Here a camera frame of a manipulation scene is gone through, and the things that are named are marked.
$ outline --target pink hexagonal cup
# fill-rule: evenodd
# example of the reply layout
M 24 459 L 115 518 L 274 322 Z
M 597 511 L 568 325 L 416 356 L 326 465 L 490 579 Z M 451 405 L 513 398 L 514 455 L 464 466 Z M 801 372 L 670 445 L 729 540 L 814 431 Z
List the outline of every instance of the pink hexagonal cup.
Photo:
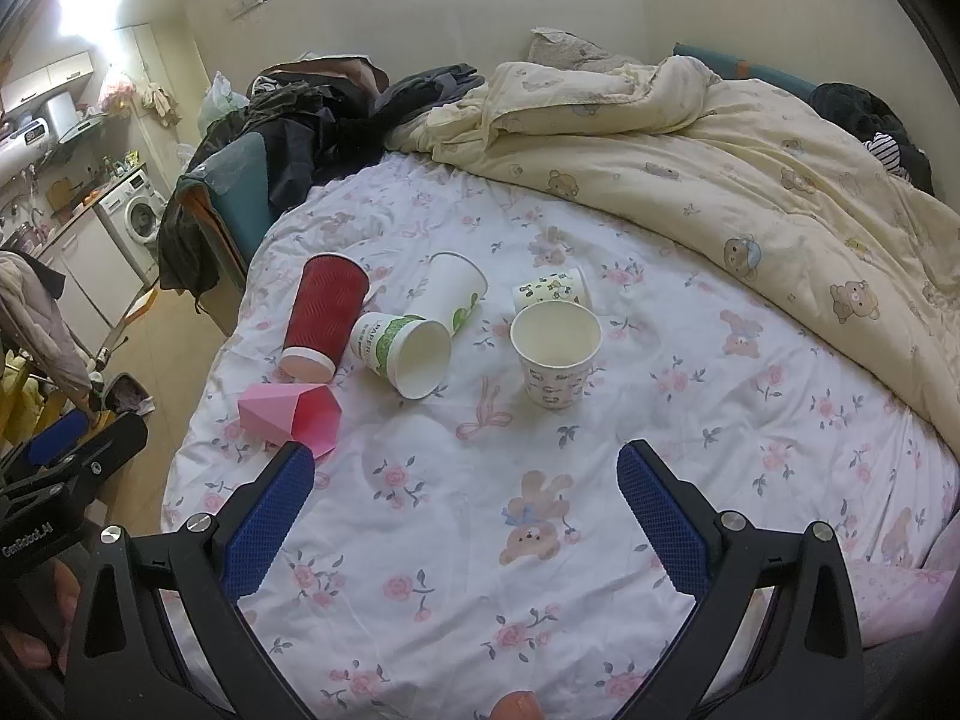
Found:
M 320 459 L 337 445 L 342 410 L 327 385 L 254 384 L 237 399 L 240 425 L 276 445 L 294 440 Z

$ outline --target cream blanket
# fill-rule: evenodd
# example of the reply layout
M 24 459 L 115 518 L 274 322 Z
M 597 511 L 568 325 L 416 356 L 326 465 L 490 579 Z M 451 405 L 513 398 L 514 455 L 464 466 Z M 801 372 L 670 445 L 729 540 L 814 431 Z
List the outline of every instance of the cream blanket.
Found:
M 960 452 L 960 217 L 793 95 L 690 57 L 608 74 L 511 62 L 388 145 L 701 252 Z

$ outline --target white paper cup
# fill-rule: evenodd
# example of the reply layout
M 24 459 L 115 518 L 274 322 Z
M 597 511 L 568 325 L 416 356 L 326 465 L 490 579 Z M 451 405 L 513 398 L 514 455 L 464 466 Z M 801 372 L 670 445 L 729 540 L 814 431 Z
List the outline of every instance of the white paper cup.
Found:
M 406 313 L 434 319 L 452 336 L 486 293 L 486 276 L 467 257 L 454 251 L 438 251 L 427 266 L 424 293 L 413 299 Z
M 515 286 L 512 294 L 517 314 L 527 306 L 543 303 L 544 300 L 568 300 L 571 303 L 579 303 L 584 308 L 593 308 L 587 289 L 587 279 L 584 279 L 584 271 L 579 268 L 532 278 Z
M 527 394 L 545 409 L 565 409 L 584 392 L 603 330 L 590 309 L 568 300 L 527 306 L 510 326 Z
M 409 400 L 429 395 L 443 381 L 451 346 L 443 324 L 419 317 L 371 312 L 350 333 L 353 354 Z

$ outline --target blue gripper pad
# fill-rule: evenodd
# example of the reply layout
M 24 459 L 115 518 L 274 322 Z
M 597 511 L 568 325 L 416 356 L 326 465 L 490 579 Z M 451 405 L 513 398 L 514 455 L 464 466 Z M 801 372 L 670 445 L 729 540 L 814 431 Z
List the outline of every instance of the blue gripper pad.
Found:
M 73 448 L 89 428 L 90 420 L 80 409 L 67 412 L 40 435 L 30 439 L 27 462 L 31 466 L 49 466 Z
M 224 549 L 220 579 L 224 596 L 232 603 L 260 589 L 267 569 L 313 490 L 313 474 L 313 455 L 305 446 L 298 447 L 235 531 Z
M 710 586 L 709 546 L 700 532 L 630 443 L 620 450 L 616 479 L 675 589 L 699 601 Z

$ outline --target bright light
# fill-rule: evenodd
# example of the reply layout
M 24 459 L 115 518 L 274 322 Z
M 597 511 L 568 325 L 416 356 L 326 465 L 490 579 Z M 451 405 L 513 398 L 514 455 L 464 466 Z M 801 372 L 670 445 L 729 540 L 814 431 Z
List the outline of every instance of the bright light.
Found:
M 117 7 L 121 0 L 59 0 L 61 35 L 80 35 L 98 46 L 110 42 L 117 28 Z

